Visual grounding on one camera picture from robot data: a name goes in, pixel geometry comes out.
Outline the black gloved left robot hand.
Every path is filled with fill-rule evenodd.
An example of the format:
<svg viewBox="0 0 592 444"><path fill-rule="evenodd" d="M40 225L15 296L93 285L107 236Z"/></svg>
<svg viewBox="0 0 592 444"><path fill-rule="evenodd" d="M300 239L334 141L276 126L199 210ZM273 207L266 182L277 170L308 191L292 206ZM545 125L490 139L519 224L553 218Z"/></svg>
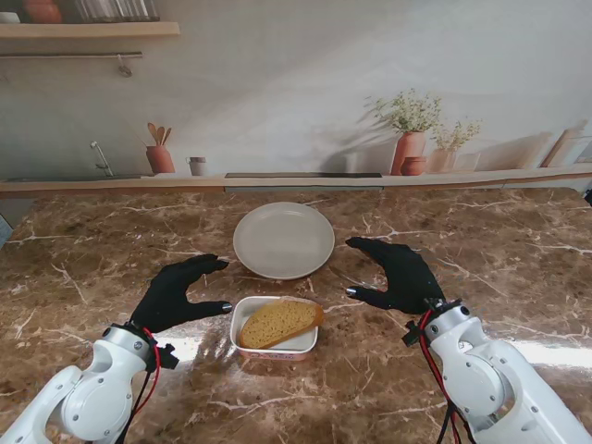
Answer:
<svg viewBox="0 0 592 444"><path fill-rule="evenodd" d="M155 334L188 322L228 314L232 310L230 302L193 303L187 297L191 284L227 266L227 261L210 253L166 265L151 280L130 322L139 330L147 328Z"/></svg>

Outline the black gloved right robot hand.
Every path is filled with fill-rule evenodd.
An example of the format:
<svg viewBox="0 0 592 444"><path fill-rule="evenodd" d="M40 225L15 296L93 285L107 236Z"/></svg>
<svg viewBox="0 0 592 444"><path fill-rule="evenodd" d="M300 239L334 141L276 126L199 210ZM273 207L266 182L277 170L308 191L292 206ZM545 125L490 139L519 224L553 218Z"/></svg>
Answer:
<svg viewBox="0 0 592 444"><path fill-rule="evenodd" d="M406 244L352 237L346 244L377 264L387 278L385 291L353 286L347 289L351 299L382 310L398 310L407 315L422 315L429 309L427 301L444 301L438 281L419 253Z"/></svg>

